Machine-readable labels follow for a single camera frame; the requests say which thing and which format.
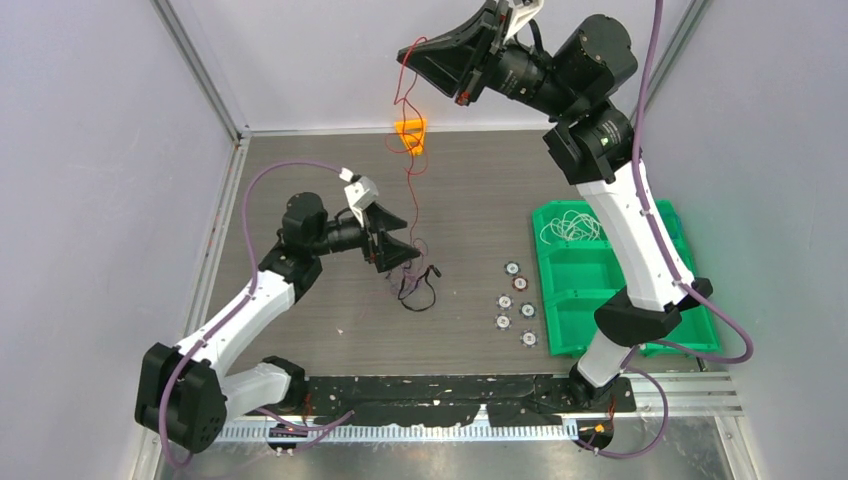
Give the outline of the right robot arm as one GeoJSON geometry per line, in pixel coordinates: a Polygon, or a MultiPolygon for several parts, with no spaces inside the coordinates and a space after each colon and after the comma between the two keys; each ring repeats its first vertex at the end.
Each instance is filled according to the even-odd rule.
{"type": "Polygon", "coordinates": [[[572,400],[591,411],[610,398],[632,351],[665,338],[712,285],[686,267],[657,217],[634,126],[611,102],[638,67],[626,28],[593,14],[548,53],[541,41],[517,39],[541,8],[487,1],[460,26],[401,48],[397,60],[458,105],[491,89],[552,123],[548,153],[595,214],[625,281],[595,310],[596,334],[569,374],[572,400]]]}

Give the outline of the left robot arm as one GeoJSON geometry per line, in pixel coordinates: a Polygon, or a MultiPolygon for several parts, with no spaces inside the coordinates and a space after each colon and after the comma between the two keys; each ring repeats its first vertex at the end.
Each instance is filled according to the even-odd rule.
{"type": "Polygon", "coordinates": [[[271,356],[233,374],[231,366],[275,319],[309,291],[325,255],[358,250],[384,273],[419,257],[393,237],[406,220],[374,200],[355,199],[350,217],[329,216],[312,192],[292,196],[277,241],[244,289],[211,320],[174,346],[156,343],[142,359],[134,420],[192,454],[208,448],[226,422],[261,407],[298,412],[307,398],[300,366],[271,356]]]}

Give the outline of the orange triangular plastic stand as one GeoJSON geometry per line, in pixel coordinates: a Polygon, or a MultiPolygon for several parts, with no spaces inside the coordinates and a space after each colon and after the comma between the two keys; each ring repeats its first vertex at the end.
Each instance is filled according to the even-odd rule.
{"type": "Polygon", "coordinates": [[[422,155],[424,153],[427,126],[427,119],[423,117],[396,121],[393,124],[395,136],[402,144],[398,153],[406,153],[413,156],[422,155]]]}

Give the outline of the blue poker chip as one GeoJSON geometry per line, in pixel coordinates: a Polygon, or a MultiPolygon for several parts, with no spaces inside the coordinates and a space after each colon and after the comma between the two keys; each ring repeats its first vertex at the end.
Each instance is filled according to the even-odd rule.
{"type": "Polygon", "coordinates": [[[525,330],[520,336],[521,344],[527,348],[533,348],[538,344],[538,336],[532,330],[525,330]]]}
{"type": "Polygon", "coordinates": [[[521,273],[521,266],[518,262],[509,261],[504,265],[504,271],[507,275],[515,277],[521,273]]]}
{"type": "Polygon", "coordinates": [[[496,328],[500,331],[506,331],[511,328],[512,320],[508,315],[497,315],[494,320],[496,328]]]}
{"type": "Polygon", "coordinates": [[[513,298],[508,294],[502,294],[497,297],[497,305],[501,310],[508,311],[514,305],[513,298]]]}
{"type": "Polygon", "coordinates": [[[525,319],[532,319],[536,317],[537,309],[531,302],[525,302],[520,305],[519,313],[525,319]]]}

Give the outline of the brown poker chip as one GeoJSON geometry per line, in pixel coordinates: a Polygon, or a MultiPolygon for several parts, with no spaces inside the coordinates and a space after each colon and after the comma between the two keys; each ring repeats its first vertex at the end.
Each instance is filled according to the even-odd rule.
{"type": "Polygon", "coordinates": [[[528,280],[520,275],[516,275],[511,281],[512,288],[518,292],[523,292],[528,289],[528,280]]]}

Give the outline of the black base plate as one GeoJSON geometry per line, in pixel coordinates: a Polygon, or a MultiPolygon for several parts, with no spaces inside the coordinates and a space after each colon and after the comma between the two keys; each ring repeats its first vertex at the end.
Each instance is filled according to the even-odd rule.
{"type": "Polygon", "coordinates": [[[471,424],[481,409],[494,427],[552,426],[563,414],[606,417],[636,410],[627,378],[597,398],[566,376],[550,374],[312,376],[271,412],[328,424],[352,412],[354,426],[452,427],[471,424]]]}

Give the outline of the aluminium rail frame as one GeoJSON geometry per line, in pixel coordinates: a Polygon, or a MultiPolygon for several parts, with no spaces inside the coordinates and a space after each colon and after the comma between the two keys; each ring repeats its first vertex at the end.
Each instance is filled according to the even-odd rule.
{"type": "Polygon", "coordinates": [[[604,443],[612,438],[615,431],[613,424],[617,420],[660,419],[663,416],[735,417],[743,413],[729,377],[722,373],[659,374],[654,380],[637,374],[626,374],[619,378],[627,378],[631,383],[636,402],[636,410],[632,413],[610,413],[606,417],[563,414],[558,423],[552,426],[494,427],[489,424],[485,410],[481,409],[475,420],[467,426],[370,427],[349,425],[347,421],[351,419],[352,412],[320,425],[310,417],[280,416],[271,411],[269,416],[263,416],[255,410],[226,422],[222,433],[213,443],[266,441],[274,445],[306,442],[314,438],[326,442],[580,439],[604,443]]]}

